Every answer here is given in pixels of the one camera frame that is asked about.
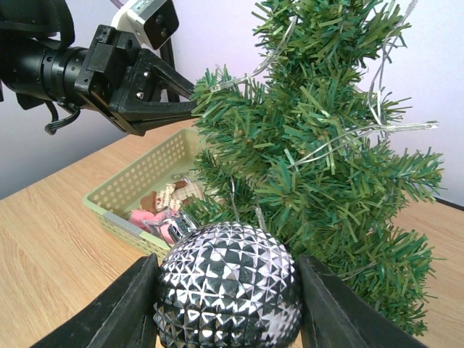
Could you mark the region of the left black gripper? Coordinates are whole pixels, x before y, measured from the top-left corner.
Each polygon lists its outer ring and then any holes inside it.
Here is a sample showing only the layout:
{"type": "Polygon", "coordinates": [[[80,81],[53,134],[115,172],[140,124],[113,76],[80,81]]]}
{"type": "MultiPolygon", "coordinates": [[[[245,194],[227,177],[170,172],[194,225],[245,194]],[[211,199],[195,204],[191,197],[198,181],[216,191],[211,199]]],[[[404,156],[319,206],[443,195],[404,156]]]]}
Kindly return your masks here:
{"type": "Polygon", "coordinates": [[[134,34],[109,25],[96,29],[74,89],[85,108],[100,112],[131,135],[144,136],[194,118],[193,83],[150,50],[141,49],[134,34]],[[185,101],[162,101],[163,91],[185,101]]]}

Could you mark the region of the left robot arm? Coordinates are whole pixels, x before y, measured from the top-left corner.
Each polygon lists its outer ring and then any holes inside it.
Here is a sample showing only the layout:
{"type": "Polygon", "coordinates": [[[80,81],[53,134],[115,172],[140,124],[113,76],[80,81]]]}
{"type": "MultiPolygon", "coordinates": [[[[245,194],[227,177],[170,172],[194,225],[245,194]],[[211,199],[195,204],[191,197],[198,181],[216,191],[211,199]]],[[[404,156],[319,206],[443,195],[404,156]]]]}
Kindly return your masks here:
{"type": "Polygon", "coordinates": [[[1,87],[23,109],[47,106],[51,135],[83,109],[136,136],[189,120],[193,84],[156,55],[178,26],[171,1],[127,1],[79,47],[65,1],[3,1],[1,87]]]}

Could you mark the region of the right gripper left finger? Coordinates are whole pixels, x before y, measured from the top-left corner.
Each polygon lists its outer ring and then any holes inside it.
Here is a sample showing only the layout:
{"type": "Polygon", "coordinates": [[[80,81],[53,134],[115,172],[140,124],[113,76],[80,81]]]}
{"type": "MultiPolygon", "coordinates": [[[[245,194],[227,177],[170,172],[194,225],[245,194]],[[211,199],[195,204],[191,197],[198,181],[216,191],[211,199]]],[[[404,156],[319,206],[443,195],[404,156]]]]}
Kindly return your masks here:
{"type": "Polygon", "coordinates": [[[155,347],[155,254],[136,260],[78,314],[34,347],[155,347]]]}

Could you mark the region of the green plastic basket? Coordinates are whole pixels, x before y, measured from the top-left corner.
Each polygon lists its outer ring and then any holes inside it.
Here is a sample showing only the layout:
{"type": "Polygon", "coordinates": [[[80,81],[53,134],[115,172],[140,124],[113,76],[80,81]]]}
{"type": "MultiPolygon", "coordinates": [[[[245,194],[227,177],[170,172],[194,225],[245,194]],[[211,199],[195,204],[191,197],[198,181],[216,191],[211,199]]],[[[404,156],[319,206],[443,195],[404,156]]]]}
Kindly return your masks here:
{"type": "Polygon", "coordinates": [[[83,204],[108,233],[144,254],[156,254],[161,261],[170,245],[128,219],[142,197],[169,183],[188,179],[201,186],[194,160],[203,148],[205,143],[198,132],[184,128],[97,186],[83,198],[83,204]]]}

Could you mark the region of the small green christmas tree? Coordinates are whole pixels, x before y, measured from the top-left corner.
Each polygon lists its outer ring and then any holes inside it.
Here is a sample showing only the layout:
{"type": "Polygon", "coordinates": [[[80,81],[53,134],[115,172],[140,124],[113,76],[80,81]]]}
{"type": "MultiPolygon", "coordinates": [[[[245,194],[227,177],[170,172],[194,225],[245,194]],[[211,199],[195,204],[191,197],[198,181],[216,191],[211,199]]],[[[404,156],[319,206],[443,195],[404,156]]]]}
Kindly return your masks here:
{"type": "Polygon", "coordinates": [[[201,223],[263,224],[294,255],[317,257],[375,311],[412,335],[426,330],[427,238],[392,220],[431,201],[435,152],[396,153],[402,101],[363,91],[368,60],[404,46],[395,1],[260,1],[265,81],[207,71],[193,93],[206,143],[195,161],[206,186],[187,210],[201,223]]]}

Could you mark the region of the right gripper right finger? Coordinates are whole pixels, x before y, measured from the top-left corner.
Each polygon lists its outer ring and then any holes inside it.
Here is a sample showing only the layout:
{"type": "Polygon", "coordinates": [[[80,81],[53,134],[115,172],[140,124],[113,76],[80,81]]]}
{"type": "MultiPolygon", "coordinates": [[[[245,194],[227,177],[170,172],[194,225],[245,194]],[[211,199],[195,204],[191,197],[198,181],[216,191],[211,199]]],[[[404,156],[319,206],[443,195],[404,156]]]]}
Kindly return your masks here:
{"type": "Polygon", "coordinates": [[[320,260],[297,259],[303,290],[303,347],[424,347],[376,312],[320,260]]]}

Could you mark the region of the silver ball ornament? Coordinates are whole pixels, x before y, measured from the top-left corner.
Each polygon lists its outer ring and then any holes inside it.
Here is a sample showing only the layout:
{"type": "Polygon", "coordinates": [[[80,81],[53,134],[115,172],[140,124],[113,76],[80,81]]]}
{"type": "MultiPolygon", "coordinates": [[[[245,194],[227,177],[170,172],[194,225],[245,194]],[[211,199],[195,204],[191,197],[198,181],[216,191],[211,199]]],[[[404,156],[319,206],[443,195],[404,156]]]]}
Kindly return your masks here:
{"type": "Polygon", "coordinates": [[[289,347],[302,322],[294,258],[268,232],[240,222],[169,220],[154,322],[164,347],[289,347]]]}

